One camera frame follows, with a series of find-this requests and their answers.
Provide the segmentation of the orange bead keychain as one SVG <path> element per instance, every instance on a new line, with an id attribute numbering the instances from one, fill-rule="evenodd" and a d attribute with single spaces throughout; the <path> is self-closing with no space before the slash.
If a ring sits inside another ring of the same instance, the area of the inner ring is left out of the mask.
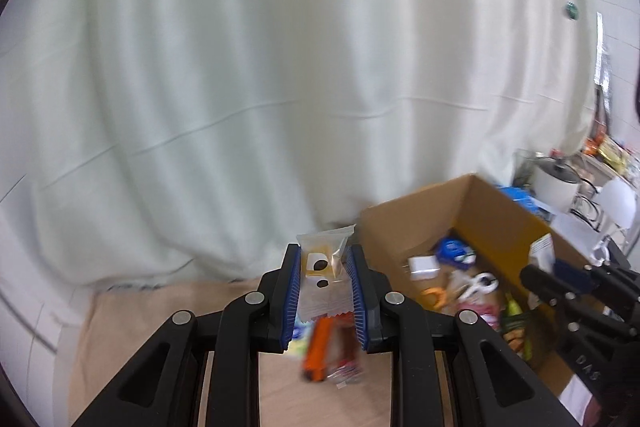
<path id="1" fill-rule="evenodd" d="M 428 311 L 442 312 L 449 303 L 448 293 L 445 288 L 439 286 L 423 289 L 421 303 Z"/>

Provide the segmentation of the red sausage snack pack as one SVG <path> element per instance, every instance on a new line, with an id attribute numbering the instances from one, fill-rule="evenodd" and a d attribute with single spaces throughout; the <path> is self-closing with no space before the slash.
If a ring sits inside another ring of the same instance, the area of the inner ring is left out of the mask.
<path id="1" fill-rule="evenodd" d="M 358 361 L 359 343 L 356 329 L 352 325 L 340 324 L 337 326 L 338 345 L 340 356 L 332 366 L 329 380 L 334 382 L 338 389 L 360 382 L 363 369 Z"/>

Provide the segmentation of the orange snack bar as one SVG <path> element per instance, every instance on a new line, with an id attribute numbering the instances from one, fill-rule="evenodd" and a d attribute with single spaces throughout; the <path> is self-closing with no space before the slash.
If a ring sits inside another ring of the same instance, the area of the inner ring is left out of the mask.
<path id="1" fill-rule="evenodd" d="M 319 317 L 314 322 L 303 361 L 303 377 L 311 383 L 320 383 L 328 376 L 326 357 L 328 356 L 332 331 L 332 317 Z"/>

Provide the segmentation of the tissue pack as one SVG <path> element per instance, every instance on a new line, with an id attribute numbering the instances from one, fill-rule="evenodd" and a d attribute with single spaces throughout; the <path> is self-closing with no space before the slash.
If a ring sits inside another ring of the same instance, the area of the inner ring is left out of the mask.
<path id="1" fill-rule="evenodd" d="M 292 340 L 288 344 L 288 354 L 296 358 L 305 358 L 313 331 L 314 320 L 305 322 L 299 317 L 295 317 Z"/>

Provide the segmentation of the white plastic clip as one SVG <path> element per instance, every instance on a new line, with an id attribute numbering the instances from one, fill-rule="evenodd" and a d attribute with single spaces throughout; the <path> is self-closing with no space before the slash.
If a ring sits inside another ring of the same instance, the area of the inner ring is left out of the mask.
<path id="1" fill-rule="evenodd" d="M 466 286 L 461 291 L 458 299 L 461 301 L 470 301 L 477 296 L 486 296 L 493 293 L 499 287 L 499 281 L 494 274 L 490 272 L 482 272 L 471 277 Z"/>

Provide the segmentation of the clear candy packet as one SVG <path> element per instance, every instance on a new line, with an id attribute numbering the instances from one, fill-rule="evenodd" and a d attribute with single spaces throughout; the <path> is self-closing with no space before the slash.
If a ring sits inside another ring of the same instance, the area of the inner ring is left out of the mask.
<path id="1" fill-rule="evenodd" d="M 496 299 L 460 300 L 457 303 L 457 309 L 474 311 L 492 329 L 498 329 L 500 326 L 500 303 Z"/>

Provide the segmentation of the white rice cooker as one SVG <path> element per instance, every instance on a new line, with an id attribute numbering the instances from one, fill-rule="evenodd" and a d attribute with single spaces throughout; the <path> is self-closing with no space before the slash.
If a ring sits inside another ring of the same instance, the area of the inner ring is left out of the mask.
<path id="1" fill-rule="evenodd" d="M 539 202 L 556 212 L 570 210 L 581 185 L 579 174 L 559 158 L 539 158 L 534 162 L 530 189 Z"/>

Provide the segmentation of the white desk lamp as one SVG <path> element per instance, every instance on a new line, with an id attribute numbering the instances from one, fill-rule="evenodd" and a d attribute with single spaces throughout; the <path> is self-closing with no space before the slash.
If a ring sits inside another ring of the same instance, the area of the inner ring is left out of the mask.
<path id="1" fill-rule="evenodd" d="M 637 193 L 628 182 L 616 176 L 602 186 L 593 202 L 598 207 L 599 216 L 597 243 L 592 248 L 591 259 L 600 267 L 612 258 L 608 249 L 610 239 L 620 239 L 622 243 L 614 245 L 621 251 L 625 249 L 637 213 Z"/>

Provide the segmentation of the cardboard box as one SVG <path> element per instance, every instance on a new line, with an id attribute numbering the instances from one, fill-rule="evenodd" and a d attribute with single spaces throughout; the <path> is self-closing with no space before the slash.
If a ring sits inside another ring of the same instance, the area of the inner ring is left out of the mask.
<path id="1" fill-rule="evenodd" d="M 568 385 L 573 373 L 554 351 L 553 310 L 546 305 L 529 309 L 528 291 L 520 282 L 521 269 L 529 262 L 530 244 L 547 234 L 552 237 L 555 257 L 577 270 L 586 263 L 547 223 L 497 187 L 467 174 L 363 210 L 356 231 L 369 267 L 386 274 L 396 291 L 425 309 L 433 299 L 423 291 L 431 286 L 446 287 L 452 268 L 444 265 L 433 280 L 414 281 L 408 260 L 434 254 L 447 237 L 461 239 L 476 254 L 470 273 L 489 272 L 499 280 L 494 293 L 474 303 L 480 316 L 496 326 L 506 297 L 516 300 L 527 313 L 529 366 L 555 395 Z"/>

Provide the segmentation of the blue tape dispenser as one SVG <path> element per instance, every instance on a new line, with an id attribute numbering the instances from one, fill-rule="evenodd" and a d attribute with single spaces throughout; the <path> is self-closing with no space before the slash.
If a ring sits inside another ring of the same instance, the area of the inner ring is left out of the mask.
<path id="1" fill-rule="evenodd" d="M 435 248 L 435 255 L 440 263 L 451 265 L 462 271 L 471 269 L 476 262 L 474 249 L 453 237 L 441 239 Z"/>

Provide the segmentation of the white charger block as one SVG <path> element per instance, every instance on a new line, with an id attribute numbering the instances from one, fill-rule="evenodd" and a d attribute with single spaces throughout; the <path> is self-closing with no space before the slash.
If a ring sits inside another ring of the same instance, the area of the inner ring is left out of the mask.
<path id="1" fill-rule="evenodd" d="M 436 256 L 414 256 L 408 259 L 410 279 L 413 281 L 434 280 L 440 272 L 440 264 Z"/>

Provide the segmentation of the teal curtain pin badge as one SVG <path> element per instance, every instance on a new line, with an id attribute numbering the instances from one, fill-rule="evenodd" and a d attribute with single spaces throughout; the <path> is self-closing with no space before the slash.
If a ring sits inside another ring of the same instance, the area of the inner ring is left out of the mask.
<path id="1" fill-rule="evenodd" d="M 565 14 L 570 20 L 578 20 L 579 10 L 575 3 L 567 2 L 565 5 Z"/>

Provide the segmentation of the white curtain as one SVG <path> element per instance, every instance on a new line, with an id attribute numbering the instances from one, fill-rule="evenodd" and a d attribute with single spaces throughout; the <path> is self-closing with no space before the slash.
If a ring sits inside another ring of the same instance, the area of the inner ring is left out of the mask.
<path id="1" fill-rule="evenodd" d="M 573 2 L 578 20 L 565 5 Z M 9 0 L 41 259 L 93 285 L 275 268 L 298 234 L 577 150 L 593 0 Z"/>

